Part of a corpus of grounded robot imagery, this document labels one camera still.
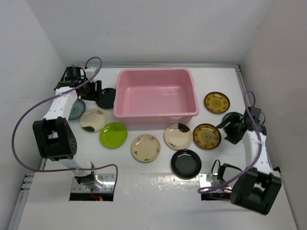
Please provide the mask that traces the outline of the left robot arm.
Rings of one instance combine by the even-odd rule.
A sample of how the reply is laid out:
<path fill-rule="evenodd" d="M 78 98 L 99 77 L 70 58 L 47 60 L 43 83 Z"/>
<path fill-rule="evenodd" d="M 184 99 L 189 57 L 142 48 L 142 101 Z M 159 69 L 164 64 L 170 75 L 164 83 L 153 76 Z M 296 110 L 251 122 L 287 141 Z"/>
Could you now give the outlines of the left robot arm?
<path fill-rule="evenodd" d="M 67 67 L 55 87 L 56 98 L 45 116 L 33 123 L 33 131 L 39 153 L 43 159 L 57 161 L 71 169 L 78 184 L 93 191 L 103 187 L 94 164 L 77 152 L 77 140 L 68 119 L 78 98 L 98 102 L 102 97 L 101 82 L 90 82 L 83 68 Z"/>

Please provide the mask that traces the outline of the yellow patterned plate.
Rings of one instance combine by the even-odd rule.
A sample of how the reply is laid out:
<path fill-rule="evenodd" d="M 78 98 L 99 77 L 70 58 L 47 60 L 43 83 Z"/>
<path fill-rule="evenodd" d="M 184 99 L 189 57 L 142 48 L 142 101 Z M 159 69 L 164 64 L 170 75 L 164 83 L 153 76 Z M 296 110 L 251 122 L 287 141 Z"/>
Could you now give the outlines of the yellow patterned plate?
<path fill-rule="evenodd" d="M 205 108 L 213 114 L 223 114 L 230 108 L 229 98 L 221 92 L 210 92 L 204 98 Z"/>
<path fill-rule="evenodd" d="M 201 149 L 213 150 L 220 145 L 222 136 L 215 126 L 203 123 L 195 127 L 193 131 L 193 140 Z"/>

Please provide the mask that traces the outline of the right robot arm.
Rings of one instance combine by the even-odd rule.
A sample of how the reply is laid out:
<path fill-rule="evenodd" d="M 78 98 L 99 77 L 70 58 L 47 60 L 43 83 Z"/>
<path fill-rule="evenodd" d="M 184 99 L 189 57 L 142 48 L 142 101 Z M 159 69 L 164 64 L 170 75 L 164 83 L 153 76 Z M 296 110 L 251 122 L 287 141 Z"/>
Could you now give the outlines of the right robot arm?
<path fill-rule="evenodd" d="M 246 153 L 247 172 L 238 177 L 230 195 L 232 204 L 267 215 L 280 191 L 281 179 L 273 175 L 266 150 L 266 127 L 260 124 L 261 110 L 248 107 L 244 114 L 231 112 L 217 128 L 224 129 L 225 140 L 242 141 Z"/>

